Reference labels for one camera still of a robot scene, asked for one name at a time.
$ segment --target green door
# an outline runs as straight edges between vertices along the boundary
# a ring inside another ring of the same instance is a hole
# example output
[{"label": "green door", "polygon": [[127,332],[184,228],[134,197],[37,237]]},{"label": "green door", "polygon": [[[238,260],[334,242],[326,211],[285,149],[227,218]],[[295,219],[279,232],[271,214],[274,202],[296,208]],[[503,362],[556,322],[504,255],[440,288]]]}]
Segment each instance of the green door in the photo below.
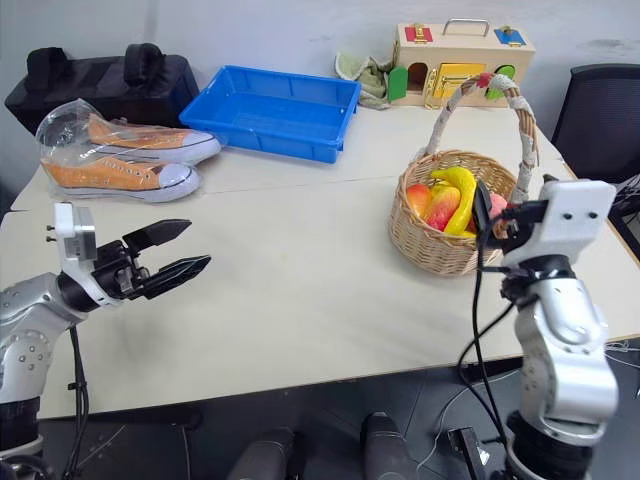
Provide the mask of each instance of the green door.
[{"label": "green door", "polygon": [[409,72],[404,67],[396,67],[389,72],[389,88],[387,88],[389,102],[407,96],[408,81]]},{"label": "green door", "polygon": [[[506,75],[511,80],[513,80],[513,77],[516,74],[516,67],[514,67],[513,65],[503,65],[496,70],[496,73],[501,73],[502,75]],[[500,90],[497,90],[495,88],[488,88],[486,95],[487,95],[487,100],[497,100],[504,96]]]}]

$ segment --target floor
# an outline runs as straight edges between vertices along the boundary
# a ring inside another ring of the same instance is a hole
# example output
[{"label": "floor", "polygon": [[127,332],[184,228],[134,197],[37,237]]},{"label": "floor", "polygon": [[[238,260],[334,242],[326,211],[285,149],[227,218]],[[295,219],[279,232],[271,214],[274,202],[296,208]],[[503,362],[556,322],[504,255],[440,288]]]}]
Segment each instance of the floor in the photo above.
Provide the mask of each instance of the floor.
[{"label": "floor", "polygon": [[[640,364],[638,353],[612,355]],[[620,385],[620,405],[596,450],[592,476],[596,480],[636,479],[640,471],[640,399],[635,393],[640,370],[610,363]],[[519,382],[516,372],[492,384],[503,416],[517,408]],[[202,424],[186,432],[192,478],[224,479],[248,442],[265,430],[286,425],[304,435],[305,480],[359,480],[360,424],[368,413],[380,410],[395,419],[406,435],[411,455],[420,460],[433,446],[443,406],[460,390],[452,369],[440,368],[203,402]],[[495,436],[468,392],[449,409],[445,434],[436,454],[421,469],[421,480],[469,478],[462,459],[452,454],[446,439],[448,429],[463,426],[473,426],[480,439]],[[43,422],[41,433],[45,435],[45,456],[59,472],[73,426]],[[486,449],[491,453],[487,470],[500,468],[500,448],[494,444]],[[84,479],[187,478],[182,429],[176,426],[90,424],[80,458],[88,458],[83,464]]]}]

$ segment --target yellow door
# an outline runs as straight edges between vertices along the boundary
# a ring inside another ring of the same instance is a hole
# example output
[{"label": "yellow door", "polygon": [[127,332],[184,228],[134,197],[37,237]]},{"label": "yellow door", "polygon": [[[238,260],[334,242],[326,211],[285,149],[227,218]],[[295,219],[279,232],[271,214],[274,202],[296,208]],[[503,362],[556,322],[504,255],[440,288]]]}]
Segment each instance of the yellow door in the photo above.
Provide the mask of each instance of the yellow door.
[{"label": "yellow door", "polygon": [[461,83],[484,72],[485,66],[483,63],[441,64],[430,88],[425,89],[425,106],[441,106]]}]

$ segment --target clear plastic bag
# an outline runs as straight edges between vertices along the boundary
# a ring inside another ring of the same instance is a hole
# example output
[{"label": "clear plastic bag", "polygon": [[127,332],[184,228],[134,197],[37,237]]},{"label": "clear plastic bag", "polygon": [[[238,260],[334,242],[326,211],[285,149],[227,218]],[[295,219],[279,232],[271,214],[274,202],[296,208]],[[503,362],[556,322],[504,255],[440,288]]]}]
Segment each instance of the clear plastic bag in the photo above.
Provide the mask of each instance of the clear plastic bag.
[{"label": "clear plastic bag", "polygon": [[200,184],[194,165],[220,151],[209,133],[108,122],[82,99],[51,111],[36,131],[42,166],[63,194],[164,202]]}]

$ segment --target sneaker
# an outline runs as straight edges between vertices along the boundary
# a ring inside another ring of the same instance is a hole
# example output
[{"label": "sneaker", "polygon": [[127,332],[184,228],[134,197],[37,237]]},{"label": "sneaker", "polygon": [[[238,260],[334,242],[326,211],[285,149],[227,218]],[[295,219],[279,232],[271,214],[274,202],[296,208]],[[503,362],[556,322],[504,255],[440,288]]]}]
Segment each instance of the sneaker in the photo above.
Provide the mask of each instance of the sneaker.
[{"label": "sneaker", "polygon": [[103,154],[135,156],[148,162],[195,165],[220,151],[220,142],[210,133],[196,130],[128,125],[107,122],[91,113],[89,138]]},{"label": "sneaker", "polygon": [[169,202],[189,195],[200,185],[195,168],[176,163],[123,161],[101,157],[86,165],[42,162],[60,189],[69,196],[127,196],[145,202]]}]

